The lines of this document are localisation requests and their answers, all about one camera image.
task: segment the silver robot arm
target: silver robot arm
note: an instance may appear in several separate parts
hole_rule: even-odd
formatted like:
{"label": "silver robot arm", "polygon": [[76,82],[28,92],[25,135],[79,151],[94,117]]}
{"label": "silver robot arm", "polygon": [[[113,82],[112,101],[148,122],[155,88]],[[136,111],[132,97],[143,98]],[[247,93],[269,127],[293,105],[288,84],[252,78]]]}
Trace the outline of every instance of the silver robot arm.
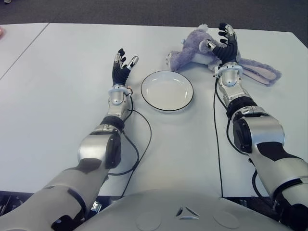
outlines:
{"label": "silver robot arm", "polygon": [[138,62],[135,56],[122,66],[123,49],[113,67],[109,110],[102,123],[81,142],[79,164],[61,172],[24,204],[0,217],[0,231],[73,230],[91,209],[110,169],[121,160],[120,133],[128,116],[128,75]]}
{"label": "silver robot arm", "polygon": [[257,106],[242,88],[242,67],[237,60],[237,39],[233,28],[220,24],[218,47],[211,41],[207,46],[222,60],[215,68],[219,90],[227,107],[227,116],[233,122],[234,144],[247,154],[281,216],[280,222],[295,230],[308,227],[308,164],[284,149],[284,131],[279,121]]}

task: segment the gray carpet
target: gray carpet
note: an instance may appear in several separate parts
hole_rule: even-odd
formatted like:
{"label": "gray carpet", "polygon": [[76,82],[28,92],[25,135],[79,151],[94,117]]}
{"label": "gray carpet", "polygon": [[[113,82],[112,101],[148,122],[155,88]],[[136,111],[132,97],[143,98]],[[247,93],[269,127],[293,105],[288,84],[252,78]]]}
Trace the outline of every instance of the gray carpet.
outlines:
{"label": "gray carpet", "polygon": [[12,0],[0,24],[93,23],[217,27],[293,32],[308,46],[307,0]]}

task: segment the plush bunny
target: plush bunny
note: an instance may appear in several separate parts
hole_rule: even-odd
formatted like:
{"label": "plush bunny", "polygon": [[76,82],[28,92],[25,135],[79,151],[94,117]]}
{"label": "plush bunny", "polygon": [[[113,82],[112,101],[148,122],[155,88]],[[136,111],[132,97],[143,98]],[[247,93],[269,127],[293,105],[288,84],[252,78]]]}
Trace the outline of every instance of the plush bunny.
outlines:
{"label": "plush bunny", "polygon": [[[206,39],[211,40],[215,45],[226,46],[215,41],[206,31],[206,24],[200,25],[190,33],[187,39],[182,40],[182,51],[172,51],[166,58],[167,64],[172,71],[178,71],[189,62],[201,63],[214,71],[214,67],[221,64],[213,52],[206,46]],[[243,74],[266,85],[273,85],[280,77],[281,73],[269,65],[259,63],[254,60],[243,59],[239,53],[239,65],[243,67]]]}

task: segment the black cable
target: black cable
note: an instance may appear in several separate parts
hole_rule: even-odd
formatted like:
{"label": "black cable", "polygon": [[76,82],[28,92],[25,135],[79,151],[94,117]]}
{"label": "black cable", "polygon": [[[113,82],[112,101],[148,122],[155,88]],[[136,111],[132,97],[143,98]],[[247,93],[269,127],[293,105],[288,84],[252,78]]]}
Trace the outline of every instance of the black cable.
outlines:
{"label": "black cable", "polygon": [[134,171],[137,169],[137,167],[138,167],[139,163],[141,162],[142,158],[144,157],[144,154],[145,154],[146,151],[148,150],[149,145],[150,145],[151,140],[152,140],[152,128],[151,128],[151,125],[150,125],[149,121],[148,121],[140,112],[137,112],[136,110],[132,110],[132,111],[134,111],[134,112],[138,113],[139,115],[141,115],[141,116],[143,117],[143,119],[147,122],[147,124],[148,124],[148,126],[149,126],[149,129],[150,129],[150,139],[149,139],[148,145],[146,146],[146,148],[145,148],[145,150],[144,150],[144,152],[143,152],[143,154],[142,154],[142,156],[141,156],[139,162],[137,163],[137,166],[136,166],[135,169],[133,169],[133,171],[131,172],[131,175],[130,175],[128,181],[127,181],[127,184],[126,184],[126,186],[125,186],[125,189],[124,189],[124,191],[123,191],[123,193],[122,193],[122,195],[121,195],[120,198],[122,198],[122,197],[124,196],[125,191],[126,191],[126,189],[127,189],[127,187],[128,187],[128,184],[129,184],[129,182],[130,182],[130,179],[131,179],[131,177],[132,177]]}
{"label": "black cable", "polygon": [[261,195],[261,193],[259,192],[259,190],[257,189],[256,186],[256,177],[257,177],[257,170],[255,170],[254,174],[252,175],[252,187],[254,188],[256,194],[258,195],[258,197],[266,204],[268,205],[270,208],[273,208],[273,205],[271,205],[267,200],[265,200],[265,198]]}
{"label": "black cable", "polygon": [[130,114],[123,120],[124,123],[131,116],[131,114],[133,113],[133,110],[134,110],[133,99],[132,99],[131,95],[129,97],[130,97],[130,103],[131,103],[131,110],[130,110]]}
{"label": "black cable", "polygon": [[217,133],[217,126],[216,126],[216,113],[215,113],[215,96],[217,93],[217,83],[218,78],[215,81],[215,92],[214,92],[214,99],[213,99],[213,109],[214,109],[214,126],[215,126],[215,133],[216,133],[216,141],[217,141],[217,151],[218,151],[218,166],[219,166],[219,177],[220,177],[220,190],[221,190],[221,197],[223,197],[223,188],[222,188],[222,177],[221,177],[221,167],[220,167],[220,152],[219,152],[219,142],[218,142],[218,133]]}
{"label": "black cable", "polygon": [[[218,79],[216,80],[215,82],[215,94],[217,95],[217,98],[219,99],[220,103],[222,104],[222,106],[228,110],[228,108],[226,107],[226,105],[223,103],[223,101],[221,100],[220,96],[218,95],[218,92],[217,92],[217,84],[218,84]],[[230,119],[228,120],[228,124],[227,124],[227,129],[226,129],[226,134],[227,134],[227,139],[229,141],[229,143],[231,144],[231,146],[236,150],[238,151],[240,154],[243,154],[243,155],[247,155],[246,153],[243,153],[242,151],[240,151],[237,147],[235,147],[235,145],[232,143],[230,137],[229,137],[229,126],[230,126]]]}
{"label": "black cable", "polygon": [[226,107],[226,105],[224,104],[224,102],[221,100],[220,96],[218,95],[218,92],[217,92],[217,84],[218,84],[218,79],[216,79],[215,81],[215,94],[217,95],[217,98],[219,99],[221,105],[223,105],[223,107],[226,109],[226,111],[228,110],[228,108]]}
{"label": "black cable", "polygon": [[231,146],[237,150],[240,154],[243,154],[243,155],[247,155],[246,153],[243,153],[242,151],[240,151],[237,147],[235,147],[235,145],[232,143],[230,137],[229,137],[229,126],[230,126],[230,119],[228,119],[228,123],[227,123],[227,129],[226,129],[226,134],[227,134],[227,139],[229,141],[229,143],[231,144]]}
{"label": "black cable", "polygon": [[133,171],[133,170],[137,167],[138,162],[139,162],[139,157],[140,157],[140,155],[139,155],[139,152],[138,152],[137,147],[136,147],[135,144],[130,140],[130,138],[126,135],[126,133],[125,133],[124,130],[122,130],[122,133],[123,133],[124,137],[127,139],[127,141],[131,144],[131,146],[133,146],[133,148],[135,149],[136,154],[137,154],[137,160],[136,160],[134,166],[133,166],[130,170],[127,170],[127,171],[121,172],[121,173],[108,173],[108,176],[122,176],[122,175],[125,175],[125,174],[127,174],[127,173]]}

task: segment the white table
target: white table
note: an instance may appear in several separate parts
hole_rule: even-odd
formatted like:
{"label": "white table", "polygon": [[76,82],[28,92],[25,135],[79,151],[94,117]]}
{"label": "white table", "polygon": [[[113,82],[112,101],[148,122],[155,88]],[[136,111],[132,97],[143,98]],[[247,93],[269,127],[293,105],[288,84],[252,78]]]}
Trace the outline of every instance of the white table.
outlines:
{"label": "white table", "polygon": [[48,23],[0,25],[0,79]]}
{"label": "white table", "polygon": [[[181,50],[180,40],[192,30],[49,24],[0,81],[0,190],[35,192],[58,172],[77,165],[79,143],[107,112],[113,58],[123,47],[128,59],[133,55],[140,58],[128,84],[134,90],[135,108],[153,129],[151,146],[127,193],[183,188],[220,195],[212,73],[200,64],[190,64],[181,72],[194,87],[194,99],[182,112],[160,113],[146,104],[140,92],[148,74],[168,70],[166,54]],[[209,30],[215,38],[217,31]],[[307,161],[307,49],[292,33],[237,30],[237,34],[242,57],[267,63],[283,73],[270,88],[246,78],[243,86],[283,124],[286,151]],[[251,186],[254,168],[247,157],[229,146],[227,118],[219,102],[217,123],[224,196],[255,195]],[[142,153],[149,138],[145,122],[133,115],[126,131]],[[122,162],[113,172],[130,168],[135,161],[125,139],[122,150],[126,150],[122,151]],[[120,195],[127,179],[128,175],[111,177],[100,195]],[[259,189],[265,194],[260,184]]]}

